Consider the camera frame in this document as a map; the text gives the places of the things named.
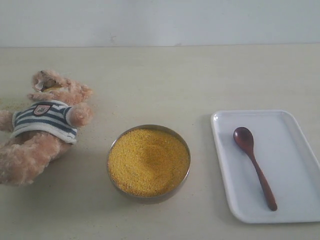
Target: beige table surface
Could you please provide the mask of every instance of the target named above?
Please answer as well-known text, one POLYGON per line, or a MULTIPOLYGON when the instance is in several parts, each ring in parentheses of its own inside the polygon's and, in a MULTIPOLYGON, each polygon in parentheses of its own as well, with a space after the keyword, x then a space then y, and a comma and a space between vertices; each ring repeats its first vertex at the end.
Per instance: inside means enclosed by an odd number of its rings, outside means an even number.
POLYGON ((0 239, 319 240, 319 223, 233 217, 210 125, 218 110, 283 109, 320 158, 319 63, 320 44, 0 49, 1 109, 26 106, 31 76, 42 69, 95 92, 95 118, 69 153, 31 186, 0 186, 0 239), (192 154, 183 187, 158 204, 124 198, 106 175, 113 140, 141 124, 174 129, 192 154))

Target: cornmeal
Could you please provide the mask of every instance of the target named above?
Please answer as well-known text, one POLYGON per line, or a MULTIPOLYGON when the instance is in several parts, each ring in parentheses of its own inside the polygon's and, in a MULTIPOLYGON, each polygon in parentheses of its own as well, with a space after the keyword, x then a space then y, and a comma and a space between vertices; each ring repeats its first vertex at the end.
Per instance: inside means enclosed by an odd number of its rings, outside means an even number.
POLYGON ((137 129, 122 136, 108 159, 117 186, 131 195, 155 197, 179 185, 188 172, 190 156, 174 136, 159 130, 137 129))

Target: striped sweater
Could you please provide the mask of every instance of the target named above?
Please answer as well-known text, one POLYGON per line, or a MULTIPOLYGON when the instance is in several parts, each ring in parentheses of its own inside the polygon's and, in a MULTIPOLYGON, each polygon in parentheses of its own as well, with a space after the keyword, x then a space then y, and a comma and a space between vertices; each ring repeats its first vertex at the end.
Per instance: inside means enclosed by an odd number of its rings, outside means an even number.
POLYGON ((45 131, 66 143, 76 143, 77 128, 69 121, 71 106, 57 100, 40 101, 24 111, 16 111, 12 117, 11 138, 28 131, 45 131))

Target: brown spoon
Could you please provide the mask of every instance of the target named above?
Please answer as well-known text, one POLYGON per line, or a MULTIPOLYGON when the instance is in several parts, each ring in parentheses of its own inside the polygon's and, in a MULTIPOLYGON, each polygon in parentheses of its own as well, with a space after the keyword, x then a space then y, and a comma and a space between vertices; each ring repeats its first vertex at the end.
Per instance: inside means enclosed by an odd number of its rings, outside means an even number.
POLYGON ((255 168, 256 174, 258 175, 266 203, 270 210, 276 211, 278 209, 275 197, 271 191, 271 188, 263 174, 261 168, 259 167, 255 154, 254 154, 254 137, 249 129, 241 126, 234 130, 233 139, 236 144, 248 155, 251 162, 255 168))

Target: emblem patch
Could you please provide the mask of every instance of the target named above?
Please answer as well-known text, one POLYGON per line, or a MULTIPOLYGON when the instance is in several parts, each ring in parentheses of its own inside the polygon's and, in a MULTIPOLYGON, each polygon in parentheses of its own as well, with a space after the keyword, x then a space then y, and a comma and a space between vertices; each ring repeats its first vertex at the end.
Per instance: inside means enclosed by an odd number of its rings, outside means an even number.
POLYGON ((46 112, 48 112, 50 108, 51 108, 51 105, 38 105, 33 110, 33 114, 36 116, 41 116, 41 115, 45 114, 46 112))

